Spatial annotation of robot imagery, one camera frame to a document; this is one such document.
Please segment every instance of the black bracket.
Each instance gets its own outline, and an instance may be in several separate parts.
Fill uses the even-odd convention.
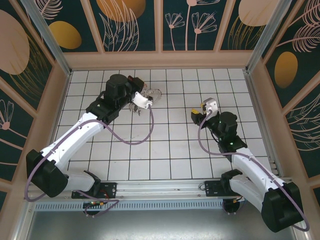
[[[235,197],[239,196],[234,191],[225,191],[220,180],[205,181],[204,182],[205,195],[207,197]]]
[[[116,182],[101,182],[100,189],[95,196],[92,196],[96,199],[101,199],[101,201],[105,199],[115,199],[117,194],[117,183]],[[73,191],[71,194],[72,199],[87,199],[87,197],[81,195],[77,191]]]

